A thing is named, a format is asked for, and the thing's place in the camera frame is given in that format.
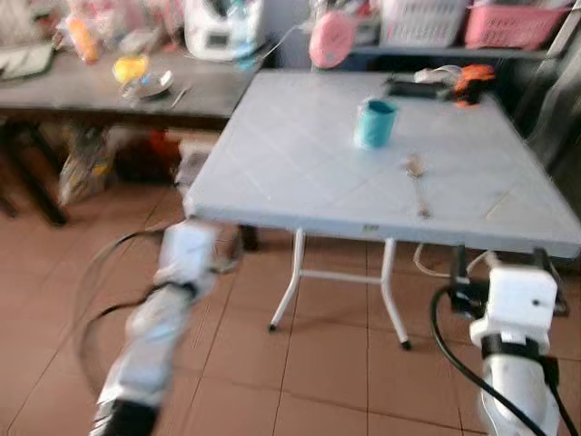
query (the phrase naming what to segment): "brown tile floor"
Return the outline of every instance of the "brown tile floor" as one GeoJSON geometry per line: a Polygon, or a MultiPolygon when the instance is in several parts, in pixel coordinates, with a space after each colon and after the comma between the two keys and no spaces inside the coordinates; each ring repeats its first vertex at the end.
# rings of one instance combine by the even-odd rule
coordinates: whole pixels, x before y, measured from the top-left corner
{"type": "MultiPolygon", "coordinates": [[[[0,431],[18,436],[81,436],[94,413],[68,332],[84,267],[116,236],[180,220],[170,189],[117,187],[71,208],[63,229],[36,215],[0,217],[0,431]]],[[[395,298],[414,344],[403,352],[375,287],[306,279],[282,320],[266,327],[290,277],[291,236],[264,232],[248,254],[200,303],[176,356],[176,379],[158,435],[392,436],[482,432],[476,389],[455,372],[429,338],[428,301],[442,281],[419,274],[414,246],[399,247],[395,298]]],[[[449,249],[424,253],[445,268],[449,249]]],[[[309,239],[305,262],[348,273],[378,274],[381,246],[309,239]]],[[[155,271],[155,250],[135,242],[115,257],[97,299],[103,306],[138,295],[155,271]]],[[[556,320],[554,352],[561,392],[581,424],[581,292],[569,280],[571,317],[556,320]]],[[[126,314],[101,330],[103,364],[123,344],[126,314]]],[[[468,325],[442,311],[453,348],[472,368],[478,351],[468,325]]]]}

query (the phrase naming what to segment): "red object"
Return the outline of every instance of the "red object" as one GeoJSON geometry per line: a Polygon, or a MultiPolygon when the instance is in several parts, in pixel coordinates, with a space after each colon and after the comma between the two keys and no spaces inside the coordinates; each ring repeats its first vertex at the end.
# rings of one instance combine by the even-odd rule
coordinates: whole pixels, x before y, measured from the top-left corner
{"type": "Polygon", "coordinates": [[[466,47],[537,49],[567,11],[532,6],[472,7],[464,38],[466,47]]]}
{"type": "Polygon", "coordinates": [[[315,25],[310,39],[310,60],[319,68],[333,68],[343,62],[355,41],[355,21],[348,15],[333,11],[315,25]]]}
{"type": "Polygon", "coordinates": [[[369,2],[365,2],[363,5],[361,5],[357,10],[357,16],[371,16],[371,4],[369,2]]]}

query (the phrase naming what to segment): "gray wall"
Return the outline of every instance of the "gray wall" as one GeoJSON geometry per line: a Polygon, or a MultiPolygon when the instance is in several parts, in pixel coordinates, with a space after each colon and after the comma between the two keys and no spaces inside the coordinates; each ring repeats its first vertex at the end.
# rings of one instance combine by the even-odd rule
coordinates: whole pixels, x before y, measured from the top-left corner
{"type": "MultiPolygon", "coordinates": [[[[265,24],[267,35],[277,43],[294,25],[309,17],[308,0],[265,0],[265,24]]],[[[287,68],[310,68],[308,53],[309,36],[295,30],[282,43],[279,65],[287,68]]]]}

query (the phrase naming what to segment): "blue cup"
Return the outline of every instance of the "blue cup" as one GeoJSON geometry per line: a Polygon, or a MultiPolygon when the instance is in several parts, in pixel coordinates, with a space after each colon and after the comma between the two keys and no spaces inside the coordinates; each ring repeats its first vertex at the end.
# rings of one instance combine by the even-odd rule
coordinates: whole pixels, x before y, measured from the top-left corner
{"type": "Polygon", "coordinates": [[[388,143],[398,108],[384,100],[369,99],[359,107],[355,143],[363,148],[380,148],[388,143]]]}

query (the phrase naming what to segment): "table leg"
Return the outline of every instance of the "table leg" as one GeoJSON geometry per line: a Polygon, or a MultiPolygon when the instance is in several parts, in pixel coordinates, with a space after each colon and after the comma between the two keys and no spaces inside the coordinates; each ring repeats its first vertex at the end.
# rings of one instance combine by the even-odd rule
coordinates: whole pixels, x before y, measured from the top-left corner
{"type": "Polygon", "coordinates": [[[396,254],[396,242],[393,239],[388,239],[385,242],[385,251],[383,253],[383,264],[381,266],[381,296],[383,297],[383,302],[385,307],[388,309],[389,318],[393,323],[393,327],[396,329],[396,334],[399,338],[399,343],[404,350],[411,349],[411,343],[408,339],[408,334],[406,333],[406,328],[399,318],[398,308],[393,301],[393,296],[391,295],[391,271],[393,269],[393,262],[396,254]]]}
{"type": "Polygon", "coordinates": [[[4,150],[6,159],[46,218],[53,225],[65,225],[66,216],[58,205],[54,203],[43,184],[30,172],[19,150],[16,150],[16,147],[12,144],[10,133],[4,132],[0,134],[0,149],[4,150]]]}
{"type": "Polygon", "coordinates": [[[239,226],[242,236],[242,246],[245,252],[255,252],[258,250],[258,229],[250,225],[239,226]]]}
{"type": "Polygon", "coordinates": [[[58,156],[53,150],[53,147],[44,139],[43,134],[40,133],[38,129],[38,125],[30,125],[28,126],[28,132],[34,141],[34,145],[40,152],[44,155],[44,158],[48,161],[51,165],[54,174],[59,177],[61,175],[61,163],[58,159],[58,156]]]}
{"type": "Polygon", "coordinates": [[[300,281],[300,270],[302,269],[302,258],[305,251],[305,233],[302,229],[297,230],[294,234],[294,249],[292,254],[292,276],[290,278],[289,287],[282,296],[281,304],[274,313],[269,330],[275,331],[281,321],[284,311],[286,311],[292,296],[297,291],[300,281]]]}

